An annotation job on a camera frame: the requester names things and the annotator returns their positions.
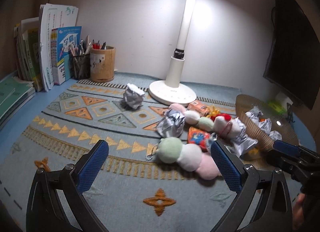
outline screw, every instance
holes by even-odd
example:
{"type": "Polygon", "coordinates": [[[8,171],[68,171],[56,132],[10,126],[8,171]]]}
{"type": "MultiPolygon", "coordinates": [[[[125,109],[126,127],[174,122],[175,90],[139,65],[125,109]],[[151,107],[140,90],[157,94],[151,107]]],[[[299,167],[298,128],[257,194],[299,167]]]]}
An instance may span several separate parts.
{"type": "Polygon", "coordinates": [[[67,171],[70,171],[70,170],[73,169],[73,167],[74,167],[74,165],[73,165],[72,163],[69,163],[69,164],[67,164],[64,168],[65,168],[67,171]]]}
{"type": "Polygon", "coordinates": [[[281,174],[281,173],[282,173],[282,170],[279,169],[279,168],[276,168],[276,173],[277,173],[277,174],[281,174]]]}
{"type": "Polygon", "coordinates": [[[43,171],[44,171],[44,168],[38,168],[36,171],[36,174],[41,174],[43,173],[43,171]]]}
{"type": "Polygon", "coordinates": [[[251,165],[251,164],[245,164],[245,165],[244,165],[244,168],[245,168],[246,170],[248,170],[248,169],[252,168],[252,165],[251,165]]]}

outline blue book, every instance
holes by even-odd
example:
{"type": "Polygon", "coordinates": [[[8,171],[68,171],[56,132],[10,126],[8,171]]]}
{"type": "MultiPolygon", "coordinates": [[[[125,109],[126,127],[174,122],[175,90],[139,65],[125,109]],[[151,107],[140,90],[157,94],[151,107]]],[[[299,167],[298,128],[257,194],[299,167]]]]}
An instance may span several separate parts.
{"type": "Polygon", "coordinates": [[[81,26],[52,30],[52,72],[56,85],[61,85],[72,77],[70,49],[71,46],[79,46],[80,35],[81,26]]]}

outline pen holder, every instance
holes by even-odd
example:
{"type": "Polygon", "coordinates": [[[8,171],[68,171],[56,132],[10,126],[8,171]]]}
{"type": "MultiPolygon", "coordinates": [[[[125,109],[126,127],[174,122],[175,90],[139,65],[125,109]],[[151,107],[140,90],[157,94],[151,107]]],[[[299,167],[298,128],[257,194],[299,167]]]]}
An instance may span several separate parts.
{"type": "Polygon", "coordinates": [[[106,49],[90,50],[90,79],[93,82],[109,82],[115,76],[115,56],[116,49],[106,47],[106,49]]]}
{"type": "Polygon", "coordinates": [[[90,77],[90,54],[72,57],[74,79],[88,79],[90,77]]]}

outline blue gripper pad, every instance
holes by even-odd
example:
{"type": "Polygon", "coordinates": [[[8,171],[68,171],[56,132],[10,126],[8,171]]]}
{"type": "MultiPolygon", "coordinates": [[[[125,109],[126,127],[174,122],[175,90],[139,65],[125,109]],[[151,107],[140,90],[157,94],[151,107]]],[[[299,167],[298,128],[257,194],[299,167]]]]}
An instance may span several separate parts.
{"type": "Polygon", "coordinates": [[[78,174],[77,189],[80,193],[90,189],[108,155],[109,145],[106,141],[102,141],[78,174]]]}
{"type": "Polygon", "coordinates": [[[211,157],[222,174],[229,190],[237,193],[240,192],[242,190],[241,175],[217,142],[211,144],[211,157]]]}
{"type": "Polygon", "coordinates": [[[275,141],[273,144],[273,148],[279,152],[282,152],[286,155],[292,156],[292,157],[300,157],[300,151],[297,146],[287,144],[282,141],[275,141]]]}

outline green plush ball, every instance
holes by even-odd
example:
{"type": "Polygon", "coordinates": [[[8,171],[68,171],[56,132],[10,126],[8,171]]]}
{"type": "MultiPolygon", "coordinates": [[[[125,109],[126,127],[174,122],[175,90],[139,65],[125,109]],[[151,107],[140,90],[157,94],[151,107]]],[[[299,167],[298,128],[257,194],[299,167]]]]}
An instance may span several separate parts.
{"type": "Polygon", "coordinates": [[[168,137],[161,139],[156,154],[164,163],[174,163],[182,151],[182,142],[177,137],[168,137]]]}
{"type": "Polygon", "coordinates": [[[206,132],[212,132],[213,131],[214,122],[207,117],[200,117],[200,120],[198,122],[198,127],[201,130],[204,130],[206,132]]]}

